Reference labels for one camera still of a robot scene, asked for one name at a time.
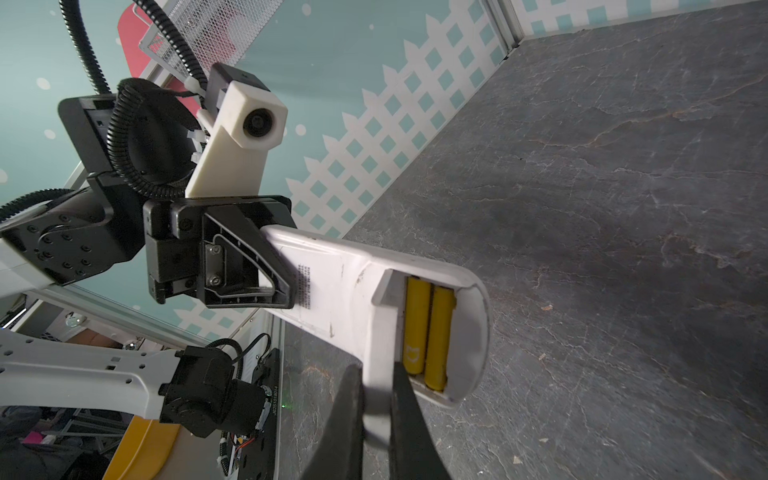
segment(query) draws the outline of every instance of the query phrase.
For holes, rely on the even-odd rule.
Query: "red object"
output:
[[[22,440],[22,443],[40,443],[45,437],[37,432],[29,432],[29,435]]]
[[[253,440],[256,440],[256,437],[253,437],[251,440],[248,440],[247,442],[243,443],[242,445],[237,447],[237,449],[238,450],[242,450],[242,449],[246,448],[248,445],[250,445],[253,442]]]
[[[149,65],[150,58],[141,51],[139,43],[149,30],[150,25],[152,25],[152,21],[136,5],[126,8],[118,21],[118,35],[120,35],[120,43],[123,46],[125,61],[128,63],[131,77],[141,76],[141,73]],[[175,91],[187,90],[178,78],[173,78],[166,85],[166,88]],[[200,110],[200,105],[197,104],[194,97],[180,98],[179,101],[187,107],[187,110],[192,112],[192,115],[196,115],[197,111]]]

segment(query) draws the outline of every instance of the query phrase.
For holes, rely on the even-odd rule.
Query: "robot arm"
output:
[[[488,355],[489,301],[477,276],[460,266],[297,230],[289,199],[258,196],[287,109],[257,78],[214,65],[206,108],[197,115],[210,138],[197,155],[186,197],[172,200],[148,200],[103,161],[98,118],[108,117],[109,99],[75,100],[65,101],[62,120],[91,172],[89,187],[0,226],[2,294],[67,285],[128,261],[146,246],[149,290],[159,303],[185,294],[210,308],[267,308],[360,359],[364,436],[386,448],[393,392],[403,388],[402,379],[399,387],[393,379],[404,350],[406,282],[415,277],[451,290],[455,308],[445,387],[430,389],[424,375],[408,377],[410,386],[453,407],[478,385]],[[49,405],[119,409],[179,422],[205,436],[215,428],[252,432],[276,399],[271,390],[277,384],[232,379],[232,359],[215,349],[125,352],[115,361],[108,349],[46,343],[2,332],[0,344],[12,354],[0,356],[0,403],[34,405],[46,398]],[[51,396],[54,391],[62,394]]]

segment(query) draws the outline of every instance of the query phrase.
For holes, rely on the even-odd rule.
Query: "black corrugated cable conduit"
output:
[[[73,190],[69,190],[68,188],[48,188],[47,190],[38,190],[30,194],[22,195],[16,200],[11,200],[0,207],[0,222],[5,222],[7,219],[16,214],[20,214],[29,207],[34,207],[43,202],[56,200],[62,195],[69,194],[72,191]]]
[[[72,43],[74,43],[74,49],[83,63],[88,80],[91,81],[96,93],[110,93],[107,79],[101,71],[98,60],[96,60],[94,49],[88,40],[88,34],[85,33],[83,17],[80,14],[80,0],[59,0],[58,6],[61,9],[61,16],[64,18],[69,36],[72,38]]]
[[[165,15],[163,9],[154,0],[134,0],[134,3],[144,10],[144,13],[160,30],[160,33],[165,37],[170,46],[174,48],[176,55],[179,56],[189,74],[200,83],[203,90],[206,90],[208,88],[208,79],[205,76],[205,70],[200,66],[200,62],[197,61],[192,48],[184,40],[183,35],[179,33],[176,25],[168,18],[168,15]]]
[[[118,85],[118,96],[109,119],[107,130],[107,155],[114,171],[120,175],[130,188],[149,198],[179,198],[184,196],[184,189],[171,185],[155,185],[145,180],[136,169],[128,152],[128,134],[130,133],[141,106],[144,104],[142,88],[159,88],[149,80],[126,78]]]
[[[221,464],[221,472],[224,473],[225,477],[230,476],[230,456],[227,454],[229,438],[229,432],[221,432],[221,439],[219,440],[219,462]]]

